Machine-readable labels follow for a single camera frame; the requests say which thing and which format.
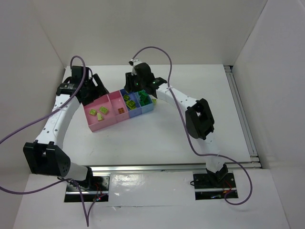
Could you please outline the lime sloped lego brick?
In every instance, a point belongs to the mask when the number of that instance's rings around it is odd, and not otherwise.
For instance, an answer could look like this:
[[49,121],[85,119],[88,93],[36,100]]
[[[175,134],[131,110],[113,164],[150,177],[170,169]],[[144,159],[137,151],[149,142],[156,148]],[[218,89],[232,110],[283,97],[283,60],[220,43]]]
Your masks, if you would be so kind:
[[98,122],[104,120],[103,116],[100,113],[97,113],[97,120],[98,120]]

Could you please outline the aluminium rail front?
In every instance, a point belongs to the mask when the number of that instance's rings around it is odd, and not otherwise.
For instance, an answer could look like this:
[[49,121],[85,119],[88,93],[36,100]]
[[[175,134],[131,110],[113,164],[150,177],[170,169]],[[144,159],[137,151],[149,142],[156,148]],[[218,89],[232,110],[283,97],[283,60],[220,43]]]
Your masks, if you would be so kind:
[[[262,168],[261,163],[251,161],[249,163],[241,163],[244,168],[257,169]],[[184,171],[184,170],[205,170],[206,164],[172,164],[172,165],[137,165],[137,166],[91,166],[94,173],[110,173],[110,172],[155,172],[155,171]],[[240,169],[241,167],[234,163],[227,163],[228,169]]]

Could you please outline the brown lego plate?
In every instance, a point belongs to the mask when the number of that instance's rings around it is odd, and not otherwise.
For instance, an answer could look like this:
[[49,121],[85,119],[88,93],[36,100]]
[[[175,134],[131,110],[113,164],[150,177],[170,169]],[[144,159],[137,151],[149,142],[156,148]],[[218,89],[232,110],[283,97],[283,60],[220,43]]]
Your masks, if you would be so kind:
[[123,108],[119,108],[119,109],[118,109],[118,112],[119,112],[119,114],[122,114],[122,113],[124,113],[125,111],[124,111]]

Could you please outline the light blue container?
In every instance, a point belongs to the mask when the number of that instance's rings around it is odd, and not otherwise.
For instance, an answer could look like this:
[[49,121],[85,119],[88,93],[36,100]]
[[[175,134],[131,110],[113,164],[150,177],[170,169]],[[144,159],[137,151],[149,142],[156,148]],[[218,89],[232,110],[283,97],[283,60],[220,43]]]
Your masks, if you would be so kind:
[[142,114],[151,112],[153,110],[153,102],[150,96],[144,90],[136,92],[135,95],[137,96],[137,99],[140,103]]

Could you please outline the dark green lego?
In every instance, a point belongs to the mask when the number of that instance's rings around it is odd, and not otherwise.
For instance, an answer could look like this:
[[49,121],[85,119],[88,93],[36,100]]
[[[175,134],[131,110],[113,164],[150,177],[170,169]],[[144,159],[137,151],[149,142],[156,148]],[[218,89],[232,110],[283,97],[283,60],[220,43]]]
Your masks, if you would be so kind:
[[141,100],[140,101],[140,105],[141,106],[146,106],[146,105],[149,105],[151,102],[149,100]]

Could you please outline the lime lego brick edge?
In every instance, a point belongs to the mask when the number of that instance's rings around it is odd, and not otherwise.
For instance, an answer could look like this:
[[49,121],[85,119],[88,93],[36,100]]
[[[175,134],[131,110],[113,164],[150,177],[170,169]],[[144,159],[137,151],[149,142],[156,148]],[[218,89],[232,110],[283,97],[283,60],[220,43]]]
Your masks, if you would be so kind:
[[124,99],[124,101],[128,101],[128,100],[130,99],[130,97],[129,97],[129,95],[125,94],[125,95],[123,96],[123,99]]

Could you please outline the pink container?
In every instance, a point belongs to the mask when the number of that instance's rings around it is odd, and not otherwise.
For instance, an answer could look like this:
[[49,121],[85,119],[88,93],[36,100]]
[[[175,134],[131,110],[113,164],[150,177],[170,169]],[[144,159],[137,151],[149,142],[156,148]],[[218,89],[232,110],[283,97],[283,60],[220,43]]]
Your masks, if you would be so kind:
[[87,123],[92,132],[130,118],[120,91],[106,94],[84,106]]

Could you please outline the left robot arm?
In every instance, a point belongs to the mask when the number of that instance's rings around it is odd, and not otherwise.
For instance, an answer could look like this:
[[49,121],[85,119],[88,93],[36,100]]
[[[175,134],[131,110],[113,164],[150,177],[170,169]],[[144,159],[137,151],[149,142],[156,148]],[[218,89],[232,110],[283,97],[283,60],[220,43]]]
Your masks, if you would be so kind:
[[36,139],[26,142],[23,147],[31,173],[71,178],[85,190],[98,182],[91,168],[71,162],[62,147],[71,119],[79,106],[88,105],[106,94],[108,90],[98,74],[93,74],[89,67],[71,68],[71,76],[57,88],[53,115],[47,119]]

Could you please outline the green long lego brick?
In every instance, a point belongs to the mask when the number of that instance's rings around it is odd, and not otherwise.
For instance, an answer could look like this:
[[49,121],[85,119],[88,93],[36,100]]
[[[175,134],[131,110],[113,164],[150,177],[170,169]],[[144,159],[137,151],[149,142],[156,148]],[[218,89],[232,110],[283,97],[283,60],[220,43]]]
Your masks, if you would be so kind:
[[148,97],[148,94],[144,90],[139,91],[138,95],[139,95],[139,98],[140,98],[141,101],[146,100],[146,98]]

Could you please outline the aluminium rail right side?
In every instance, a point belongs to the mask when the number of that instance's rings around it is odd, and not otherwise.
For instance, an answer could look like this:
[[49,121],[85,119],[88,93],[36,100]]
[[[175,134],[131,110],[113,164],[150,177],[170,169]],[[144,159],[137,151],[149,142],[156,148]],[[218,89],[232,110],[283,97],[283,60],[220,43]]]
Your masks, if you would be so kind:
[[239,91],[237,88],[237,84],[232,72],[232,66],[224,65],[224,71],[229,83],[229,87],[233,96],[233,100],[235,103],[235,107],[238,113],[238,117],[241,123],[241,128],[245,137],[246,145],[250,154],[250,157],[258,157],[257,150],[255,147],[255,143],[253,140],[253,136],[245,115],[244,107],[241,101],[241,97],[239,95]]

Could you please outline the lime long lego brick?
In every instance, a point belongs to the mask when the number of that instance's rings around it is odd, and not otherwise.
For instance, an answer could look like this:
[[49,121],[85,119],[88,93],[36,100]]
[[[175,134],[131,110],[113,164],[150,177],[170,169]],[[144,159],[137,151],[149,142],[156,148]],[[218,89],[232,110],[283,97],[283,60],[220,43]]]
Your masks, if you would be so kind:
[[128,104],[130,110],[136,109],[136,104]]

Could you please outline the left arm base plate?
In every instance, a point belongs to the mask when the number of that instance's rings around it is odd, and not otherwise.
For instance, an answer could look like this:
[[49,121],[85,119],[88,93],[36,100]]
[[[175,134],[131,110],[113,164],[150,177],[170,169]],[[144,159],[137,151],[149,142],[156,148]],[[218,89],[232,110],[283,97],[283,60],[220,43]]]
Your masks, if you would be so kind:
[[[84,202],[108,202],[109,200],[110,175],[95,176],[94,182],[90,187],[84,188],[80,185]],[[81,196],[75,184],[67,184],[65,203],[80,203]]]

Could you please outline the lone pale lime lego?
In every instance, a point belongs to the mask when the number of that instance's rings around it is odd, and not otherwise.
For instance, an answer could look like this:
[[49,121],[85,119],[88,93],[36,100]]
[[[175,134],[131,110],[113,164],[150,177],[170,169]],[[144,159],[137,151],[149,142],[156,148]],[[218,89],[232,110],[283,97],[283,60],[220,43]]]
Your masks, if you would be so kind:
[[91,110],[89,111],[89,115],[96,116],[96,114],[97,114],[97,111],[94,110],[94,109],[91,109]]

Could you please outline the aluminium rail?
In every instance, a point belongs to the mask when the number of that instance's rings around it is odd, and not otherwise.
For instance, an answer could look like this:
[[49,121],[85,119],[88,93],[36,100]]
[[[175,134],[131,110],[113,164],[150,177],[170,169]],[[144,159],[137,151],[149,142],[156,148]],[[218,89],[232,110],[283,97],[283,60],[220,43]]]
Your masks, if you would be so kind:
[[[241,163],[244,168],[257,169],[262,168],[261,163],[251,161],[249,163]],[[91,166],[94,173],[110,173],[110,172],[155,172],[155,171],[184,171],[184,170],[205,170],[206,164],[172,164],[172,165],[137,165],[137,166]],[[240,169],[241,167],[234,163],[227,163],[228,169]]]
[[239,95],[239,91],[237,88],[237,84],[232,72],[232,66],[224,65],[224,71],[229,83],[229,87],[233,96],[233,100],[235,103],[235,107],[238,113],[238,117],[241,123],[241,128],[245,137],[246,145],[250,154],[250,157],[258,157],[257,150],[255,147],[255,143],[253,140],[253,136],[245,115],[244,107],[241,101],[241,97]]

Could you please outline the purple blue container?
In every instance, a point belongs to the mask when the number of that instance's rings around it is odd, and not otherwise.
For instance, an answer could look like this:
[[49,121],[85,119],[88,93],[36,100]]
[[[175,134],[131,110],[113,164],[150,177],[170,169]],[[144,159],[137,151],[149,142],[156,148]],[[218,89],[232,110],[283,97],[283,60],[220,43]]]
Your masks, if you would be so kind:
[[127,107],[129,117],[134,118],[142,114],[142,109],[135,93],[128,93],[125,89],[120,90],[125,105]]

